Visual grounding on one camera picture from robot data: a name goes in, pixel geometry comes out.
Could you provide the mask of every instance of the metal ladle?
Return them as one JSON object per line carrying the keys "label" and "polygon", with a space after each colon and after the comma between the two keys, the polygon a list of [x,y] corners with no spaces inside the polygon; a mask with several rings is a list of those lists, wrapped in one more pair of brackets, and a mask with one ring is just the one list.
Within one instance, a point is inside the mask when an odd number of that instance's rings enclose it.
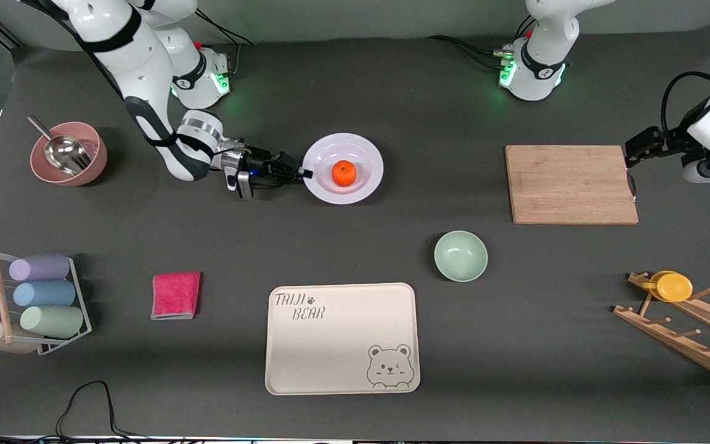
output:
{"label": "metal ladle", "polygon": [[89,154],[77,138],[62,135],[54,136],[51,134],[51,130],[40,123],[34,115],[29,115],[27,120],[37,128],[40,134],[48,139],[48,143],[43,148],[43,154],[45,154],[48,163],[53,165],[54,168],[73,177],[89,166],[91,163]]}

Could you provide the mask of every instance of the pink bowl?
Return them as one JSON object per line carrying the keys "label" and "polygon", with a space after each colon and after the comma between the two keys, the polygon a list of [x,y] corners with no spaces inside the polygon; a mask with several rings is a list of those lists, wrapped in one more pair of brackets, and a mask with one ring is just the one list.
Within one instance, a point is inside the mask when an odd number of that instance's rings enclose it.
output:
{"label": "pink bowl", "polygon": [[81,141],[85,147],[93,146],[93,148],[87,149],[92,161],[84,171],[73,177],[68,177],[68,175],[48,163],[43,153],[48,139],[45,138],[45,136],[40,136],[35,142],[35,146],[31,149],[31,157],[29,158],[31,172],[40,180],[61,186],[81,186],[87,185],[97,179],[98,176],[104,172],[106,162],[108,161],[108,152],[106,151],[106,144],[101,140],[95,128],[81,121],[68,121],[68,123],[61,123],[51,128],[51,133],[62,136],[72,136]]}

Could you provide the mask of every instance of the wooden cutting board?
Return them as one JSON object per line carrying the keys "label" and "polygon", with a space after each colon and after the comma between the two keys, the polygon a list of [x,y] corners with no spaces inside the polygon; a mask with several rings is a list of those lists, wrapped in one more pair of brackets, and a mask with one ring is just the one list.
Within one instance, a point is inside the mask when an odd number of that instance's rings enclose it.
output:
{"label": "wooden cutting board", "polygon": [[637,224],[620,146],[505,147],[515,224]]}

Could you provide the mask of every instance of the yellow mug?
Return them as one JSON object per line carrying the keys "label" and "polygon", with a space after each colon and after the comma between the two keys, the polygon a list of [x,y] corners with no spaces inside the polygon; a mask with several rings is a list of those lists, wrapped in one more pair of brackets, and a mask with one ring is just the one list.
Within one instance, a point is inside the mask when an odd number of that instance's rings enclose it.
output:
{"label": "yellow mug", "polygon": [[648,290],[658,300],[665,302],[681,302],[692,295],[692,282],[681,273],[660,271],[648,282],[643,282],[643,289]]}

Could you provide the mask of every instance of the gray wall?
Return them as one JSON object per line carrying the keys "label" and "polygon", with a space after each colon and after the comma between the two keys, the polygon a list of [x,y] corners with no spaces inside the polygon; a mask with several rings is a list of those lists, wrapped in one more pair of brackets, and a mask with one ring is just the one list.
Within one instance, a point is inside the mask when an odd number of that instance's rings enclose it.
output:
{"label": "gray wall", "polygon": [[[254,42],[431,34],[513,34],[527,14],[522,0],[200,0],[215,22]],[[64,31],[27,6],[0,0],[0,21],[24,42],[76,48]],[[617,0],[580,16],[583,33],[656,33],[710,26],[710,0]],[[198,17],[181,23],[203,43],[225,39]]]}

